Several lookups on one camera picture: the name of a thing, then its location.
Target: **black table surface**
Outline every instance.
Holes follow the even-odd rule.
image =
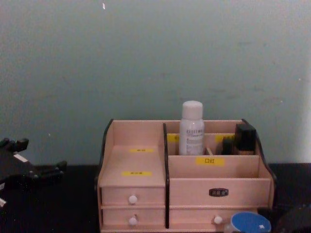
[[[311,164],[270,164],[277,176],[277,205],[311,204]],[[0,233],[97,233],[96,166],[69,166],[60,183],[7,190]]]

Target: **blue lid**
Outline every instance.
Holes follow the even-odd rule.
[[[271,224],[264,216],[252,212],[239,212],[232,216],[231,224],[246,233],[270,232]]]

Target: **yellow sticker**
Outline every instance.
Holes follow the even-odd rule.
[[[150,171],[123,171],[122,176],[152,176]]]
[[[196,157],[195,162],[197,165],[211,165],[211,166],[224,166],[224,158],[214,157]]]
[[[179,134],[178,133],[168,133],[167,134],[168,142],[179,142]]]
[[[130,149],[130,152],[154,152],[154,149],[145,149],[145,148]]]
[[[215,142],[222,142],[224,138],[234,139],[234,133],[226,133],[215,136]]]

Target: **teal wall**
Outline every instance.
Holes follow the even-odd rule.
[[[311,162],[311,1],[102,3],[0,0],[0,137],[28,137],[30,161],[97,163],[110,118],[199,100],[205,119],[252,123],[268,162]]]

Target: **drawer knob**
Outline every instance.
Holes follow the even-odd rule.
[[[128,198],[128,201],[129,201],[129,203],[131,204],[131,205],[134,205],[134,204],[136,204],[136,202],[137,202],[137,197],[135,196],[135,195],[132,195],[132,196],[130,196],[129,198]]]
[[[128,220],[128,223],[130,224],[130,226],[136,226],[137,223],[138,223],[136,216],[131,217],[131,218]]]
[[[220,216],[216,216],[215,218],[214,218],[214,223],[215,224],[222,224],[222,222],[223,222],[223,218],[222,217],[220,217]]]

